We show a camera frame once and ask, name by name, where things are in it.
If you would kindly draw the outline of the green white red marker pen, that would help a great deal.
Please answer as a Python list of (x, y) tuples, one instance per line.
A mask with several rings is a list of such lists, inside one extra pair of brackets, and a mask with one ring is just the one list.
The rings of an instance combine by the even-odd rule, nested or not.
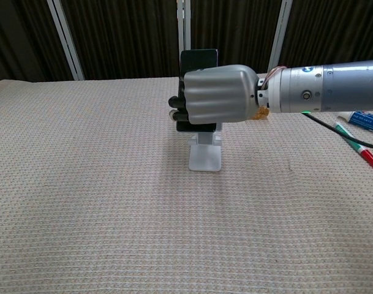
[[(343, 134), (355, 138), (341, 123), (336, 122), (334, 128)], [(373, 154), (363, 145), (345, 138), (345, 141), (373, 168)]]

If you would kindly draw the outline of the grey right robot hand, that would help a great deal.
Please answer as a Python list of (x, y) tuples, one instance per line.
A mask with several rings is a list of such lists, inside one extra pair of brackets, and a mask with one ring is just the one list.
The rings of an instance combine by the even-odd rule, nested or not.
[(187, 118), (178, 117), (178, 96), (168, 100), (174, 121), (191, 124), (237, 123), (256, 114), (259, 77), (250, 67), (240, 64), (188, 72), (184, 76)]

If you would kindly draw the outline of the white phone stand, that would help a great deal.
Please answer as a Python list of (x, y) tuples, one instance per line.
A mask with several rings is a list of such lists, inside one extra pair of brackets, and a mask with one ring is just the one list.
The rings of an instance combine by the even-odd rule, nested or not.
[(222, 124), (217, 124), (214, 132), (197, 132), (189, 139), (189, 170), (196, 172), (221, 170), (221, 131)]

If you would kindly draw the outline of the beige woven tablecloth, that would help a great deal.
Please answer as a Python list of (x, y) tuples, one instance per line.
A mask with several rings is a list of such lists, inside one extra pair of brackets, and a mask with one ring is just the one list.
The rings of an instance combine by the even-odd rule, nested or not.
[(177, 89), (0, 81), (0, 294), (373, 294), (373, 168), (272, 114), (192, 172)]

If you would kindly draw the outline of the blue and white toothpaste tube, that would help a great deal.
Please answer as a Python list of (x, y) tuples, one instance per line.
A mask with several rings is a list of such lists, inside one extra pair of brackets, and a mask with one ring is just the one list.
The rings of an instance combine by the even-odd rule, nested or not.
[(343, 111), (339, 112), (338, 117), (349, 124), (358, 126), (365, 130), (373, 132), (373, 114), (365, 111)]

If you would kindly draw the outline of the orange juice bottle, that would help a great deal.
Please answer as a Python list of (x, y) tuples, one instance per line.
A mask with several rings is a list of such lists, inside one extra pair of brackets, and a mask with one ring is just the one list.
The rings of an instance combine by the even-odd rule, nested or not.
[(258, 111), (256, 112), (253, 117), (251, 117), (251, 120), (262, 120), (266, 119), (269, 115), (269, 108), (266, 106), (260, 106), (258, 108)]

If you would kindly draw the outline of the white folding screen frame post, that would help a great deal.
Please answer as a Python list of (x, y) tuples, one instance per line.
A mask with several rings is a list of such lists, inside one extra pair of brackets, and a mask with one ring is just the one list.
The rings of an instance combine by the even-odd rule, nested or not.
[(46, 0), (55, 24), (61, 46), (66, 56), (67, 64), (75, 81), (85, 80), (80, 59), (73, 41), (61, 0)]
[(269, 57), (268, 71), (278, 66), (279, 64), (285, 33), (287, 30), (288, 20), (290, 18), (290, 12), (292, 9), (292, 4), (293, 0), (281, 1), (281, 9), (279, 11), (275, 35), (271, 47), (271, 54)]
[(191, 16), (191, 0), (176, 0), (179, 56), (192, 47)]

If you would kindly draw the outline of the black smartphone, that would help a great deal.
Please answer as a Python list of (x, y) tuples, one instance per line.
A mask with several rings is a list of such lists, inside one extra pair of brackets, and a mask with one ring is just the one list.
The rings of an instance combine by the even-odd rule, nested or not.
[[(180, 112), (178, 117), (187, 118), (186, 100), (184, 95), (185, 85), (184, 76), (188, 72), (217, 67), (219, 63), (219, 53), (217, 49), (196, 49), (184, 50), (180, 57), (180, 71), (178, 83), (178, 99), (176, 110)], [(178, 132), (214, 132), (217, 129), (217, 124), (191, 124), (188, 120), (177, 121), (176, 130)]]

